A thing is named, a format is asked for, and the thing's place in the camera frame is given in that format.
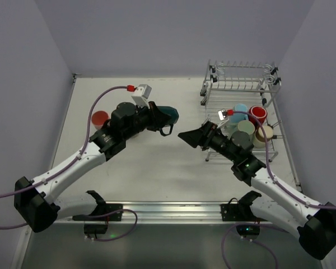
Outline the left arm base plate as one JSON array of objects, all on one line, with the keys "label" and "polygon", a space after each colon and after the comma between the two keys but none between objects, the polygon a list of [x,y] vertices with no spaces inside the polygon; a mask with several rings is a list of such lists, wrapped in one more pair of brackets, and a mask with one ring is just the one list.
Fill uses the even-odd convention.
[{"label": "left arm base plate", "polygon": [[74,221],[121,221],[123,204],[106,203],[98,205],[93,213],[89,215],[76,215],[72,219]]}]

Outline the dark green mug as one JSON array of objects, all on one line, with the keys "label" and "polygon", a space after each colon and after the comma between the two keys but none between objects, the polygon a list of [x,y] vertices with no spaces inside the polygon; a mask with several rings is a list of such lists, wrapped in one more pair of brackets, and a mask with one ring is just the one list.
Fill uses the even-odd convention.
[{"label": "dark green mug", "polygon": [[167,123],[164,125],[165,127],[169,127],[169,132],[165,133],[163,128],[159,129],[159,133],[161,136],[166,137],[172,134],[172,130],[174,128],[174,125],[178,122],[179,120],[179,113],[178,110],[171,107],[171,106],[158,106],[158,109],[164,113],[170,116],[170,120],[167,121]]}]

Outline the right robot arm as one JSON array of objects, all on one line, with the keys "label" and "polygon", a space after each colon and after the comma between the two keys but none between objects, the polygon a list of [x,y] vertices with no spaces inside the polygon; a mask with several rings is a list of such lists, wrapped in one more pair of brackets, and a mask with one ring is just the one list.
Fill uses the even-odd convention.
[{"label": "right robot arm", "polygon": [[213,149],[232,161],[231,170],[239,181],[269,197],[267,201],[262,197],[253,200],[253,215],[292,234],[310,256],[323,260],[336,246],[336,206],[322,204],[279,179],[253,154],[247,133],[236,131],[227,137],[216,124],[206,121],[178,136],[193,148]]}]

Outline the beige tall cup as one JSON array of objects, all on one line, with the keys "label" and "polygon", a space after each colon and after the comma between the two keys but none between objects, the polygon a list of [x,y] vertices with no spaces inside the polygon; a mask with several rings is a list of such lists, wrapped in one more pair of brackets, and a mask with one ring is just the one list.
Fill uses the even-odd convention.
[{"label": "beige tall cup", "polygon": [[136,137],[140,136],[140,133],[134,134],[130,139],[134,139]]}]

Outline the pink cup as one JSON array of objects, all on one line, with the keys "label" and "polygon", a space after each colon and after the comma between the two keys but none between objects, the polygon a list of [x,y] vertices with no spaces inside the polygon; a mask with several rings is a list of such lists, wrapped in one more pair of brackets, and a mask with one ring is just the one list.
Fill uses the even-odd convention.
[{"label": "pink cup", "polygon": [[96,130],[99,130],[108,119],[110,119],[109,114],[103,110],[99,110],[91,116],[91,124]]}]

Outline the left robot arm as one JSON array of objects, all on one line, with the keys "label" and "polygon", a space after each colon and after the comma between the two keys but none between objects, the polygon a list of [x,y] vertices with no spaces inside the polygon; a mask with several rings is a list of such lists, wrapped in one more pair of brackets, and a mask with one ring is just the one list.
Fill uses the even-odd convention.
[{"label": "left robot arm", "polygon": [[165,136],[163,128],[172,128],[178,119],[175,108],[157,106],[152,101],[144,107],[120,103],[71,158],[32,180],[22,177],[16,181],[15,209],[36,233],[44,231],[61,217],[101,213],[103,198],[95,191],[87,191],[74,206],[64,207],[58,198],[83,175],[124,150],[133,136],[144,130]]}]

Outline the light green mug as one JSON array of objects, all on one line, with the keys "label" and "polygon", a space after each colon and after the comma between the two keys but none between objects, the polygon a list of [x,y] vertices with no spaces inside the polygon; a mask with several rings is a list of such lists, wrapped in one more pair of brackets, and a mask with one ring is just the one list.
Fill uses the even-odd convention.
[{"label": "light green mug", "polygon": [[226,127],[226,131],[229,135],[232,135],[236,131],[245,132],[252,138],[255,133],[255,125],[249,120],[242,120],[238,123],[229,124]]}]

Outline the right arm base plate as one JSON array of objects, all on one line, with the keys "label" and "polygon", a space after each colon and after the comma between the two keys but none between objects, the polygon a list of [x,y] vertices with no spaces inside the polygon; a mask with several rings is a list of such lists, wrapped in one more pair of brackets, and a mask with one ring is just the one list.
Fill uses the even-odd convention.
[{"label": "right arm base plate", "polygon": [[227,203],[220,204],[222,221],[257,221],[250,206],[251,202],[243,198],[232,198]]}]

